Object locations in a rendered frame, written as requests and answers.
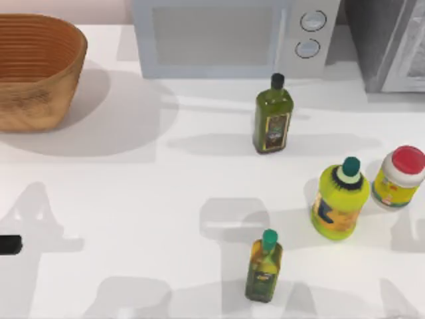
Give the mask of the large yellow-green bottle green cap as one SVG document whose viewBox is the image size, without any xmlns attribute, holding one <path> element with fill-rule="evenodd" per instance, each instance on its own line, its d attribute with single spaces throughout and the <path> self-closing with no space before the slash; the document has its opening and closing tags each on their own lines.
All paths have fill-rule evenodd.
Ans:
<svg viewBox="0 0 425 319">
<path fill-rule="evenodd" d="M 369 181 L 362 174 L 361 162 L 355 156 L 327 167 L 321 173 L 311 207 L 313 226 L 332 241 L 347 239 L 355 230 L 369 194 Z"/>
</svg>

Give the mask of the dark green bottle black cap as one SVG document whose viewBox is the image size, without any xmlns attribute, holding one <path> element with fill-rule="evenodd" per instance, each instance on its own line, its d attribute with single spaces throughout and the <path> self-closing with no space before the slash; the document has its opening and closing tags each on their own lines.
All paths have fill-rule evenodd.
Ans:
<svg viewBox="0 0 425 319">
<path fill-rule="evenodd" d="M 259 154 L 279 152 L 286 146 L 294 101 L 284 84 L 285 76 L 273 73 L 270 88 L 256 97 L 252 141 Z"/>
</svg>

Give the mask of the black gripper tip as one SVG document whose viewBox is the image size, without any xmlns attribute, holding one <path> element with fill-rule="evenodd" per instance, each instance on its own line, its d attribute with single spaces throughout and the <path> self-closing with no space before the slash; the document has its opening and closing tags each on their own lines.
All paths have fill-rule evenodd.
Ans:
<svg viewBox="0 0 425 319">
<path fill-rule="evenodd" d="M 20 235 L 0 235 L 0 255 L 17 255 L 22 248 Z"/>
</svg>

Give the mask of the brown woven basket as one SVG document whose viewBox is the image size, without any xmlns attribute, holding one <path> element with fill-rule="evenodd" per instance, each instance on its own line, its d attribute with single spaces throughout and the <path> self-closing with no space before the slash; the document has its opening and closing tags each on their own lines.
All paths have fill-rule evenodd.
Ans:
<svg viewBox="0 0 425 319">
<path fill-rule="evenodd" d="M 88 48 L 56 17 L 0 13 L 0 132 L 57 127 L 69 111 Z"/>
</svg>

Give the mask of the white jar red lid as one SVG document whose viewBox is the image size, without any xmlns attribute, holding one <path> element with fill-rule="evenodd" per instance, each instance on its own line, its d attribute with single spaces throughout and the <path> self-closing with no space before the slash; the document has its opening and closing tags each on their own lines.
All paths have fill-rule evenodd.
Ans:
<svg viewBox="0 0 425 319">
<path fill-rule="evenodd" d="M 399 146 L 383 159 L 372 194 L 383 205 L 407 206 L 425 180 L 425 154 L 414 146 Z"/>
</svg>

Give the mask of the microwave knob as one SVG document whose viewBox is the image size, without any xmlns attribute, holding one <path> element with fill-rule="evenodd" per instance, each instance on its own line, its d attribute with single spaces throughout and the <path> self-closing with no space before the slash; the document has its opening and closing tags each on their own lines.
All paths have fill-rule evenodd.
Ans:
<svg viewBox="0 0 425 319">
<path fill-rule="evenodd" d="M 327 22 L 327 16 L 322 11 L 304 13 L 300 19 L 300 25 L 307 32 L 316 32 L 322 29 Z"/>
<path fill-rule="evenodd" d="M 315 39 L 308 39 L 305 41 L 300 41 L 294 52 L 296 55 L 302 59 L 309 59 L 315 57 L 321 50 L 320 43 Z"/>
</svg>

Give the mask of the pale microwave oven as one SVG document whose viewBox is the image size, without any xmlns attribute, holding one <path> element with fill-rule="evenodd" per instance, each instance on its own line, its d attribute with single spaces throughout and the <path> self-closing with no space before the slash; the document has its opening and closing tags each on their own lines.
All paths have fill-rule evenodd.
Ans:
<svg viewBox="0 0 425 319">
<path fill-rule="evenodd" d="M 141 71 L 146 78 L 315 78 L 325 67 L 341 0 L 131 0 Z M 325 26 L 302 29 L 304 13 Z M 313 58 L 294 49 L 321 45 Z"/>
</svg>

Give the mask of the small green bottle green cap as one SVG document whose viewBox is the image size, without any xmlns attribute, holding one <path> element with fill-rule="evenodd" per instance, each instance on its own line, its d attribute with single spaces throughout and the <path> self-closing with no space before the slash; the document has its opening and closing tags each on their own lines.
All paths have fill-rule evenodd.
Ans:
<svg viewBox="0 0 425 319">
<path fill-rule="evenodd" d="M 252 245 L 245 286 L 245 297 L 256 302 L 269 303 L 274 295 L 281 269 L 283 248 L 278 234 L 266 229 L 262 238 Z"/>
</svg>

